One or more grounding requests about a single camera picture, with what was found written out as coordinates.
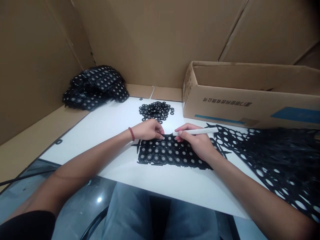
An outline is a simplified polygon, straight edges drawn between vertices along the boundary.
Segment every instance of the leg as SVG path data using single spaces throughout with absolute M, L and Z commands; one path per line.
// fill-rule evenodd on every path
M 147 191 L 117 183 L 105 219 L 103 239 L 152 239 Z
M 215 211 L 173 199 L 165 239 L 220 239 Z

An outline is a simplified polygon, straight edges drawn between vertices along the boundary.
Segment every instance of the white marker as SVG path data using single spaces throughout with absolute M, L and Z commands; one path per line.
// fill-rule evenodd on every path
M 196 135 L 196 134 L 205 134 L 205 133 L 215 133 L 219 132 L 218 128 L 201 128 L 201 129 L 194 129 L 194 130 L 185 130 L 184 132 L 187 132 L 191 135 Z M 173 132 L 172 133 L 174 136 L 178 136 L 178 132 Z

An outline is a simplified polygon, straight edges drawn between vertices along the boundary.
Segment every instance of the blue label on box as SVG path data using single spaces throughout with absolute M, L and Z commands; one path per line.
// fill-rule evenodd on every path
M 285 107 L 271 115 L 271 117 L 320 124 L 320 111 L 304 108 Z
M 198 115 L 198 114 L 196 114 L 194 116 L 198 117 L 198 118 L 205 118 L 205 119 L 217 120 L 217 121 L 228 122 L 228 123 L 244 124 L 244 122 L 234 121 L 234 120 L 229 120 L 229 119 L 224 119 L 224 118 L 214 118 L 214 117 L 202 116 L 202 115 Z

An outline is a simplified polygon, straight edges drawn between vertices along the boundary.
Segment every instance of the wire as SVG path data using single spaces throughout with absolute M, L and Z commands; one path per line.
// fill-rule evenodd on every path
M 106 207 L 101 213 L 99 213 L 96 218 L 90 223 L 87 230 L 84 232 L 80 240 L 89 240 L 91 235 L 93 234 L 94 230 L 96 230 L 97 226 L 100 222 L 106 217 L 108 213 L 109 206 Z
M 16 182 L 16 181 L 20 181 L 20 180 L 25 179 L 25 178 L 37 176 L 37 175 L 40 175 L 40 174 L 43 174 L 43 173 L 54 172 L 55 170 L 56 169 L 49 170 L 49 171 L 44 171 L 44 172 L 39 172 L 39 173 L 33 173 L 33 174 L 29 174 L 29 175 L 26 175 L 26 176 L 23 176 L 23 177 L 17 177 L 17 178 L 14 178 L 14 179 L 11 179 L 11 180 L 8 180 L 8 181 L 4 181 L 4 182 L 0 183 L 0 186 L 6 185 L 6 184 L 9 184 L 9 183 L 13 183 L 13 182 Z

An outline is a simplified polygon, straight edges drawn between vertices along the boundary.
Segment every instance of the table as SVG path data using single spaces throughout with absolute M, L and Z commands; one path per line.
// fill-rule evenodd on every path
M 78 154 L 126 130 L 129 126 L 140 123 L 142 115 L 139 114 L 139 106 L 155 101 L 157 100 L 139 100 L 139 98 L 129 97 L 124 103 L 109 102 L 88 114 L 61 138 L 63 140 L 61 144 L 53 145 L 40 158 L 62 165 Z M 202 127 L 207 126 L 205 121 L 183 118 L 181 102 L 166 101 L 166 103 L 175 109 L 175 114 L 169 115 L 167 120 L 163 121 L 162 126 L 166 134 L 172 133 L 174 129 L 187 122 Z M 245 128 L 226 127 L 242 133 L 247 132 Z M 250 219 L 214 171 L 173 165 L 138 164 L 137 147 L 131 146 L 134 143 L 126 145 L 99 173 L 99 176 Z M 235 153 L 230 153 L 227 157 L 241 171 L 265 187 Z

